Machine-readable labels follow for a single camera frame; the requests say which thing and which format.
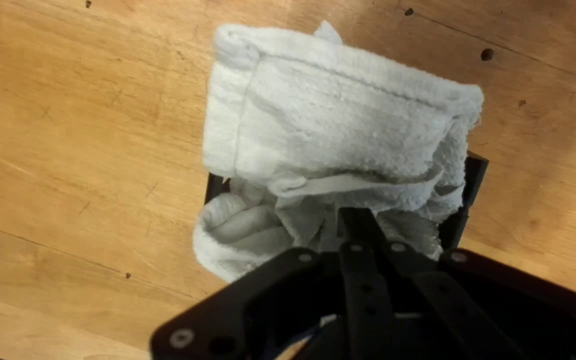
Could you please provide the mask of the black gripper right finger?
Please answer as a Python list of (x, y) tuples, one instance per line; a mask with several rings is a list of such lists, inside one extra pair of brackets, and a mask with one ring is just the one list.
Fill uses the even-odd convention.
[(484, 309), (434, 263), (403, 242), (388, 247), (388, 263), (413, 284), (469, 360), (528, 360)]

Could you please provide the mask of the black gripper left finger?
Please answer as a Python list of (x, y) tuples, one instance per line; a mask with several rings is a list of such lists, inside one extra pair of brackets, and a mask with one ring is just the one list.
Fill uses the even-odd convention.
[(341, 270), (344, 279), (347, 324), (353, 360), (395, 360), (392, 305), (378, 268), (378, 227), (368, 211), (342, 209)]

